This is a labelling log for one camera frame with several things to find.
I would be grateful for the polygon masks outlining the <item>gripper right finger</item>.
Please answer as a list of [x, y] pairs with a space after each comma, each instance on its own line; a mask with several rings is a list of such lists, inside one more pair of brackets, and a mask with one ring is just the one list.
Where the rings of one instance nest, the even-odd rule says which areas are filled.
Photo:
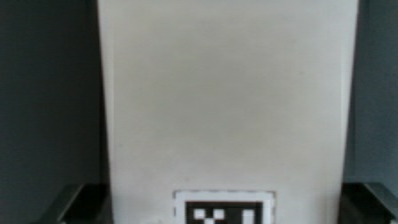
[[398, 224], [398, 197], [380, 183], [344, 183], [337, 224]]

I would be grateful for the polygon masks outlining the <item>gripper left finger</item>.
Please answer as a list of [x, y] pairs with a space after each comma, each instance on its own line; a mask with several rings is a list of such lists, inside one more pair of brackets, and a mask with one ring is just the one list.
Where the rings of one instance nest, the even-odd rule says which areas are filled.
[[106, 184], [65, 186], [42, 214], [42, 224], [113, 224]]

